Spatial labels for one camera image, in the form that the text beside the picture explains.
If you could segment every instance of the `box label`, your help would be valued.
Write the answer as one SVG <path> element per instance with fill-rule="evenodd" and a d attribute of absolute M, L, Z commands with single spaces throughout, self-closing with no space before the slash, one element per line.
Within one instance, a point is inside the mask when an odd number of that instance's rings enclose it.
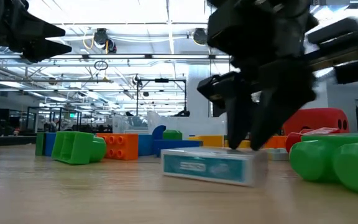
<path fill-rule="evenodd" d="M 163 171 L 172 174 L 245 182 L 246 162 L 237 159 L 164 155 Z"/>

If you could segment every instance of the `white box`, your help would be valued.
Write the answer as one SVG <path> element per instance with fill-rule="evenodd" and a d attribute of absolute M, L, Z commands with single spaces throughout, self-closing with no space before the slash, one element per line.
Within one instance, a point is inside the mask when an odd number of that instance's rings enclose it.
<path fill-rule="evenodd" d="M 161 151 L 164 175 L 249 187 L 265 182 L 267 163 L 265 150 L 189 147 Z"/>

